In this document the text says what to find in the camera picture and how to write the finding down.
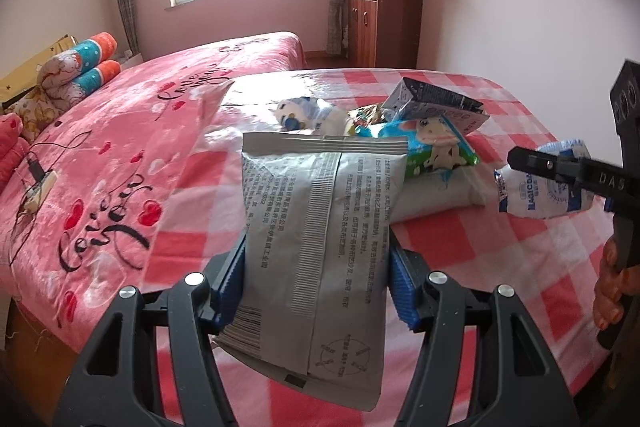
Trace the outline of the person's right hand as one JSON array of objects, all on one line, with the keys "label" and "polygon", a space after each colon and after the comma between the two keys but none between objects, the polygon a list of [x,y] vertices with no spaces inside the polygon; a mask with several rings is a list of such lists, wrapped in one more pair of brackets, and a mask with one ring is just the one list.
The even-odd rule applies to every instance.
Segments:
[{"label": "person's right hand", "polygon": [[638,265],[618,271],[617,245],[611,236],[603,246],[600,272],[594,285],[592,316],[600,331],[620,323],[624,315],[622,298],[638,296],[640,291],[640,271]]}]

